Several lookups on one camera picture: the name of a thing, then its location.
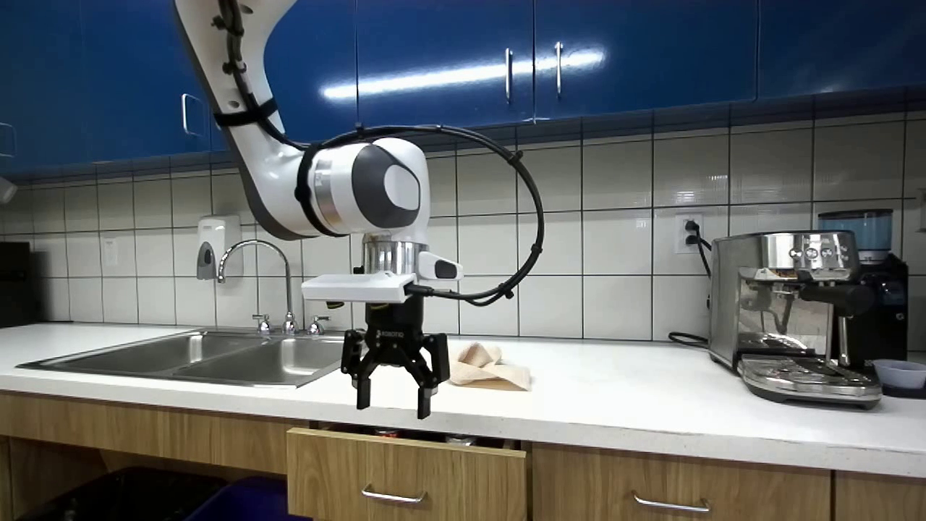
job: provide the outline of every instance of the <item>black appliance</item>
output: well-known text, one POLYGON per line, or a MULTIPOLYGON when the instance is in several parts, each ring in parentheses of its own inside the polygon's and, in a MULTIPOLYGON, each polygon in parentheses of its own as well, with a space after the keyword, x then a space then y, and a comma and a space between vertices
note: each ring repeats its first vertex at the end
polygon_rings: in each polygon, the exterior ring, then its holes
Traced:
POLYGON ((888 256, 883 265, 859 267, 856 282, 870 293, 870 308, 833 324, 833 350, 844 337, 854 372, 870 375, 869 360, 905 360, 908 270, 888 256))
POLYGON ((35 322, 28 244, 0 244, 0 328, 35 322))

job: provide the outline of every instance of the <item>stainless steel sink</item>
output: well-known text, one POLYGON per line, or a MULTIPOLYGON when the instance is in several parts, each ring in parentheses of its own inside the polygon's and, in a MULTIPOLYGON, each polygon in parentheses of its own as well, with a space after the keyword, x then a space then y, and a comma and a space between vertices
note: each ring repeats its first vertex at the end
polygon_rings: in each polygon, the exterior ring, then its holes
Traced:
POLYGON ((341 337, 286 340, 210 330, 82 356, 40 360, 21 367, 223 385, 307 385, 336 372, 338 362, 341 337))

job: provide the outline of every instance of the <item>wooden drawer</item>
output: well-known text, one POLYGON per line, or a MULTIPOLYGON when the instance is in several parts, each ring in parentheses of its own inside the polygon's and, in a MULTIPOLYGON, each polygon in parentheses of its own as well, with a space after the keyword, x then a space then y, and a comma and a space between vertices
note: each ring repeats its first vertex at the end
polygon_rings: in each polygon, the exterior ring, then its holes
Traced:
POLYGON ((837 474, 837 521, 926 519, 926 482, 837 474))
POLYGON ((533 519, 828 521, 831 473, 539 445, 533 519))
POLYGON ((524 521, 527 456, 291 430, 289 513, 312 521, 524 521))

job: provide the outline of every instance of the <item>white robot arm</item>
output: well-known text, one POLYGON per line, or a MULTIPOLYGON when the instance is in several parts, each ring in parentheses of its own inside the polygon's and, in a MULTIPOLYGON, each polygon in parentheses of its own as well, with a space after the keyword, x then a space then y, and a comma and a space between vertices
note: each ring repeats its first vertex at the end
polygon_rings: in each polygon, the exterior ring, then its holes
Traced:
POLYGON ((448 380, 448 353, 446 337, 423 333, 423 298, 458 298, 474 308, 510 298, 542 256, 542 197, 522 165, 522 155, 510 155, 471 130, 432 127, 504 157, 530 188, 539 234, 522 270, 494 289, 461 295, 419 285, 461 275, 458 265, 427 252, 432 188, 426 155, 397 139, 393 130, 364 130, 362 142, 338 139, 326 147, 302 147, 283 134, 263 69, 263 49, 291 3, 176 0, 176 14, 208 85, 215 120, 225 127, 244 162, 244 188, 255 221, 276 239, 364 239, 358 275, 317 275, 302 286, 303 298, 364 304, 367 330, 344 333, 341 353, 341 372, 355 385, 355 408, 371 406, 377 366, 400 366, 419 385, 416 417, 427 417, 435 388, 448 380))

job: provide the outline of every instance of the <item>cabinet handle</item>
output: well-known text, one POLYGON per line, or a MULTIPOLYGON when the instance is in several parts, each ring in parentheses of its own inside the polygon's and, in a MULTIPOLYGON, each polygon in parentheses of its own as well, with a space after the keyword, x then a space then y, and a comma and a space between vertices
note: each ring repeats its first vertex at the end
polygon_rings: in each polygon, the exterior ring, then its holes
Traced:
POLYGON ((562 97, 562 55, 568 53, 568 43, 556 42, 552 55, 556 55, 556 97, 562 97))
POLYGON ((504 98, 511 102, 516 53, 504 49, 504 98))
POLYGON ((200 134, 192 130, 192 102, 200 105, 200 98, 192 97, 192 94, 180 97, 180 127, 183 127, 183 137, 200 137, 200 134))
POLYGON ((634 495, 634 505, 643 506, 643 511, 666 511, 666 513, 689 513, 689 516, 712 516, 712 506, 705 505, 668 505, 668 500, 652 500, 652 499, 640 499, 637 493, 634 495))
POLYGON ((0 147, 0 157, 6 157, 6 160, 17 157, 17 127, 9 126, 9 121, 0 121, 0 130, 9 134, 9 152, 0 147))
POLYGON ((423 493, 423 495, 390 495, 390 493, 377 493, 372 487, 362 487, 358 495, 367 499, 367 500, 404 505, 404 506, 419 506, 419 505, 427 500, 427 493, 423 493))

